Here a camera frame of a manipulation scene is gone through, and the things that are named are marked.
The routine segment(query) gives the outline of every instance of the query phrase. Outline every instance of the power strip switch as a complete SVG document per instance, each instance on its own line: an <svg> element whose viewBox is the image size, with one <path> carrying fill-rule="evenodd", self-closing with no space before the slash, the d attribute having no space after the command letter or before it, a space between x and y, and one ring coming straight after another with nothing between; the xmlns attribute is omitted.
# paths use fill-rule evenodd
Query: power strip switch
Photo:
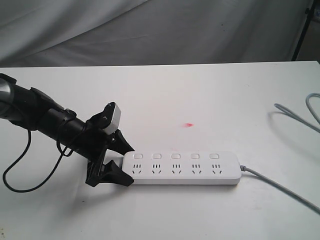
<svg viewBox="0 0 320 240"><path fill-rule="evenodd" d="M228 151L131 151L122 170L136 185L236 185L242 176L237 156Z"/></svg>

